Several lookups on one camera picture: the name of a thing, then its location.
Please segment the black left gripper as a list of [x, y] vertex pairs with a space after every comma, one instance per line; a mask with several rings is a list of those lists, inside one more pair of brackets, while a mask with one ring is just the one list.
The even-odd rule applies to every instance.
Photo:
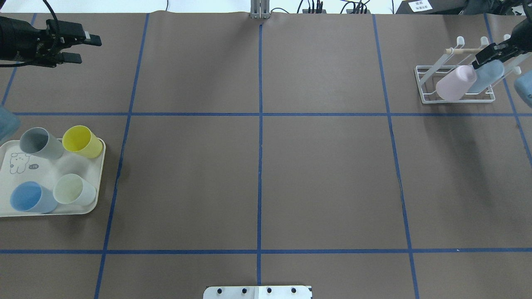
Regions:
[[81, 44], [101, 46], [100, 36], [84, 32], [80, 23], [47, 20], [46, 29], [36, 29], [26, 21], [1, 17], [0, 24], [1, 60], [23, 66], [55, 68], [64, 63], [81, 64], [80, 54], [64, 50]]

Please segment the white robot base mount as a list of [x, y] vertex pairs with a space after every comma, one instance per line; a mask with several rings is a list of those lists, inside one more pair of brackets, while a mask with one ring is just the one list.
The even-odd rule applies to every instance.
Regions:
[[312, 287], [304, 285], [211, 286], [204, 299], [312, 299]]

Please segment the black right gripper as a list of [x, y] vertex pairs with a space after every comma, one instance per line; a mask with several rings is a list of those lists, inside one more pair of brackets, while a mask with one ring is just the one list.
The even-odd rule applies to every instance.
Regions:
[[523, 20], [517, 24], [511, 33], [508, 42], [499, 44], [491, 43], [475, 55], [472, 66], [475, 70], [486, 63], [499, 60], [506, 62], [514, 54], [524, 54], [532, 51], [532, 23], [530, 20]]

